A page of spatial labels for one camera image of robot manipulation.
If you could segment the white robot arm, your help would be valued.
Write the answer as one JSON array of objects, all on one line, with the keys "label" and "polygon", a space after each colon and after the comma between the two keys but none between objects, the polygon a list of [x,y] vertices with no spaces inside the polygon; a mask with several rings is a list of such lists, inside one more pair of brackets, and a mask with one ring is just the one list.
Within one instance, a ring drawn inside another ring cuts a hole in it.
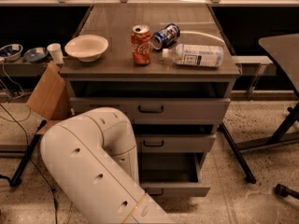
[{"label": "white robot arm", "polygon": [[139,185],[130,120],[101,107],[63,120],[41,141],[50,174],[90,224],[173,224]]}]

